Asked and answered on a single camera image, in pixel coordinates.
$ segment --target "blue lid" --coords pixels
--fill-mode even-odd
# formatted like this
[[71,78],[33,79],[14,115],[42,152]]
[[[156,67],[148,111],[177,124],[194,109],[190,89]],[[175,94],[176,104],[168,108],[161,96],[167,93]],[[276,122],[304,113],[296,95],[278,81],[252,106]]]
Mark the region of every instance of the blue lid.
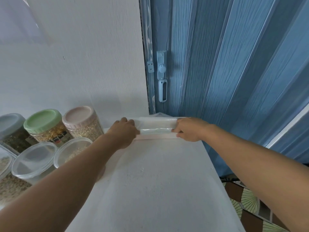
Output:
[[23,127],[25,118],[18,113],[10,113],[0,116],[0,140],[12,135]]

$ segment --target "gray lid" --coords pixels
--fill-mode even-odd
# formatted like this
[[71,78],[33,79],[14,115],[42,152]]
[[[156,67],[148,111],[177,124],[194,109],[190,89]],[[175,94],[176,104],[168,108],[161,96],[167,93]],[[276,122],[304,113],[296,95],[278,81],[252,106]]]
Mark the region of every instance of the gray lid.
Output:
[[0,147],[0,180],[11,171],[14,159],[7,150]]
[[25,118],[18,113],[10,113],[0,116],[0,140],[12,135],[23,127]]
[[35,144],[16,158],[12,165],[12,174],[20,179],[29,179],[40,175],[54,162],[57,146],[51,142]]

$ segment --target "door latch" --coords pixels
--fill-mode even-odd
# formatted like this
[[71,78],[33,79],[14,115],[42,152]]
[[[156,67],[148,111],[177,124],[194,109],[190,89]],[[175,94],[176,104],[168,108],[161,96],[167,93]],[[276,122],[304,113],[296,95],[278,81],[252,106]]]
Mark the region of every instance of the door latch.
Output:
[[167,100],[168,80],[166,79],[166,50],[157,51],[158,71],[157,78],[159,81],[159,101],[164,103]]

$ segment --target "plastic jar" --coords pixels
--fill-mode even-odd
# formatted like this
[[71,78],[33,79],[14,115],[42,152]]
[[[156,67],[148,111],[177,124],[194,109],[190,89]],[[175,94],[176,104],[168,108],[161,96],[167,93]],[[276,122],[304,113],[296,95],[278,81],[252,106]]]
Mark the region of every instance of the plastic jar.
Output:
[[62,121],[73,137],[85,137],[95,141],[102,135],[95,110],[92,107],[82,106],[69,110],[64,114]]
[[51,142],[42,142],[22,152],[12,165],[12,174],[34,185],[54,171],[54,156],[57,146]]
[[24,122],[24,128],[39,142],[53,142],[58,147],[73,137],[62,123],[62,116],[56,109],[34,113]]
[[31,186],[11,174],[14,159],[11,154],[0,148],[0,209]]
[[[65,164],[69,160],[73,159],[77,156],[80,152],[85,150],[87,147],[91,145],[92,141],[88,138],[74,138],[64,144],[62,147],[58,149],[55,154],[54,158],[54,166],[59,168],[61,165]],[[100,172],[97,181],[101,179],[105,172],[105,166],[103,167],[102,171]]]
[[0,116],[0,145],[16,155],[38,142],[24,129],[25,118],[17,113]]

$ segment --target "clear plastic lid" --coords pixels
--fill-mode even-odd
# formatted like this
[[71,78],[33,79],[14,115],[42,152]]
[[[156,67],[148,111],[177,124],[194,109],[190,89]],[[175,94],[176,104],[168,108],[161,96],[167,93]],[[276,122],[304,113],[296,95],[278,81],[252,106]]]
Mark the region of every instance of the clear plastic lid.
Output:
[[9,152],[0,147],[0,180],[11,171],[14,159]]
[[59,168],[61,165],[66,163],[71,158],[78,155],[84,149],[86,149],[92,141],[89,138],[74,138],[63,146],[59,148],[59,150],[55,154],[54,165],[56,168]]
[[87,127],[96,118],[92,107],[81,106],[67,111],[62,117],[64,125],[71,130]]
[[0,140],[20,129],[24,122],[25,118],[18,113],[0,116]]
[[51,142],[41,142],[23,151],[12,165],[12,174],[20,179],[40,175],[53,164],[57,146]]

